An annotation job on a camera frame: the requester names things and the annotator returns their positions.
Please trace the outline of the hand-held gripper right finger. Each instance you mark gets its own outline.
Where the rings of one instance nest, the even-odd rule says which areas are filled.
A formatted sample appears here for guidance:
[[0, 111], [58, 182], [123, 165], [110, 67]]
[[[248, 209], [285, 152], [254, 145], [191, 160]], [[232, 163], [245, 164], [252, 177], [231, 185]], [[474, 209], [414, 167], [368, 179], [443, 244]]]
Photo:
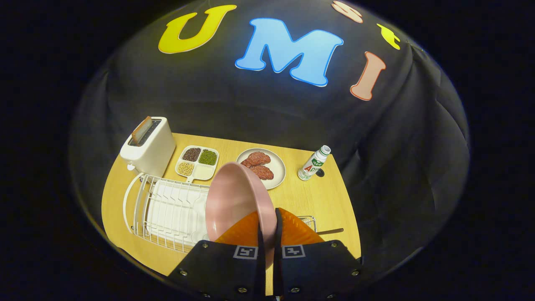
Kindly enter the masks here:
[[281, 208], [274, 249], [274, 297], [279, 301], [347, 301], [363, 282], [361, 258], [339, 240], [314, 244], [282, 243], [289, 227]]

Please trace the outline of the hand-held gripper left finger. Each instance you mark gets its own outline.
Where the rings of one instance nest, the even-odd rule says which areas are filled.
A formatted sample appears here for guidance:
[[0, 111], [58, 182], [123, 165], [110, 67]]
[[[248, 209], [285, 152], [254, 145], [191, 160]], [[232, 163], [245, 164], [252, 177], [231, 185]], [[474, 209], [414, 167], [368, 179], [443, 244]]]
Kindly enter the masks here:
[[265, 260], [260, 218], [258, 212], [252, 212], [216, 241], [198, 241], [169, 279], [197, 298], [263, 301]]

